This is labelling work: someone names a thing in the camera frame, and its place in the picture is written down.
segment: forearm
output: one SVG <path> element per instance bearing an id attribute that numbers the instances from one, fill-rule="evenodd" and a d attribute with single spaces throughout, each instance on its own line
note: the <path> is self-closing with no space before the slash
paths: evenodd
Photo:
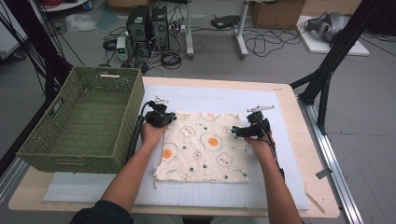
<path id="1" fill-rule="evenodd" d="M 260 155 L 259 162 L 264 176 L 270 222 L 301 223 L 294 200 L 269 148 Z"/>
<path id="2" fill-rule="evenodd" d="M 139 148 L 108 186 L 102 196 L 102 200 L 116 203 L 130 212 L 149 163 L 152 150 L 153 148 L 146 146 Z"/>

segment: wooden table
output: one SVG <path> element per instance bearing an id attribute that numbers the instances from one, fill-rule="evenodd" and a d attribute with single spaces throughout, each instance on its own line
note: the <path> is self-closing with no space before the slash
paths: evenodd
<path id="1" fill-rule="evenodd" d="M 310 209 L 300 212 L 302 217 L 338 217 L 340 212 L 327 177 L 318 179 L 316 173 L 323 169 L 294 92 L 287 84 L 253 83 L 220 80 L 144 77 L 145 84 L 184 87 L 225 88 L 255 91 L 273 91 L 285 120 L 290 143 L 304 181 L 305 195 Z M 42 199 L 47 192 L 54 173 L 39 172 L 30 167 L 9 201 L 12 210 L 28 211 L 78 211 L 93 203 L 54 203 Z M 134 213 L 178 214 L 195 216 L 253 216 L 267 217 L 259 209 L 204 208 L 181 206 L 136 205 Z"/>

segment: table leg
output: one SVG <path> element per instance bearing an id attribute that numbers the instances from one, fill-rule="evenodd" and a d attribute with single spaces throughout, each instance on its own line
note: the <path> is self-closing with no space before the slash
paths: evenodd
<path id="1" fill-rule="evenodd" d="M 191 32 L 191 0 L 187 0 L 186 48 L 187 48 L 187 57 L 189 59 L 192 59 L 194 57 L 194 48 L 192 45 L 192 32 Z"/>
<path id="2" fill-rule="evenodd" d="M 235 30 L 236 40 L 238 42 L 239 48 L 241 49 L 241 59 L 248 56 L 247 46 L 245 45 L 244 38 L 242 37 L 242 32 L 244 31 L 245 18 L 248 13 L 248 1 L 244 1 L 241 12 L 241 20 L 239 21 L 239 28 Z"/>

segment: person's arm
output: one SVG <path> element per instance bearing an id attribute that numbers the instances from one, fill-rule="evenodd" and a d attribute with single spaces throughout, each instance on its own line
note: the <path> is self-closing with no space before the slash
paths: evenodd
<path id="1" fill-rule="evenodd" d="M 264 175 L 268 202 L 268 216 L 271 224 L 302 223 L 293 198 L 280 174 L 268 143 L 258 139 L 245 138 L 253 147 Z"/>
<path id="2" fill-rule="evenodd" d="M 142 146 L 113 179 L 101 200 L 116 203 L 131 212 L 151 153 L 160 142 L 164 131 L 164 127 L 155 128 L 150 124 L 143 124 Z"/>

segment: white board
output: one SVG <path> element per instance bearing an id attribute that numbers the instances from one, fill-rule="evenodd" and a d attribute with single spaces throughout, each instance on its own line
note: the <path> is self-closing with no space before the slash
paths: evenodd
<path id="1" fill-rule="evenodd" d="M 286 183 L 299 210 L 308 209 L 304 184 L 294 159 L 286 126 L 282 118 L 276 95 L 269 91 L 244 91 L 232 89 L 167 87 L 145 85 L 143 103 L 159 96 L 169 100 L 167 111 L 191 111 L 210 113 L 239 113 L 245 118 L 248 108 L 256 105 L 274 105 L 272 110 L 263 111 L 271 122 L 276 140 L 278 160 L 285 171 Z M 248 126 L 243 119 L 244 127 Z M 250 182 L 248 184 L 215 184 L 156 182 L 155 167 L 161 162 L 162 146 L 157 146 L 145 172 L 136 204 L 267 208 L 265 186 L 260 165 L 251 148 L 247 150 Z M 114 175 L 92 175 L 55 173 L 45 201 L 88 202 L 100 199 Z"/>
<path id="2" fill-rule="evenodd" d="M 300 16 L 300 19 L 297 21 L 297 26 L 302 24 L 305 21 L 313 19 L 313 17 L 309 16 Z M 326 42 L 321 35 L 316 34 L 315 32 L 304 32 L 305 28 L 298 29 L 300 36 L 310 53 L 328 53 L 330 51 L 329 43 Z M 369 56 L 370 52 L 361 44 L 361 42 L 356 41 L 355 46 L 349 51 L 347 55 L 351 56 Z"/>

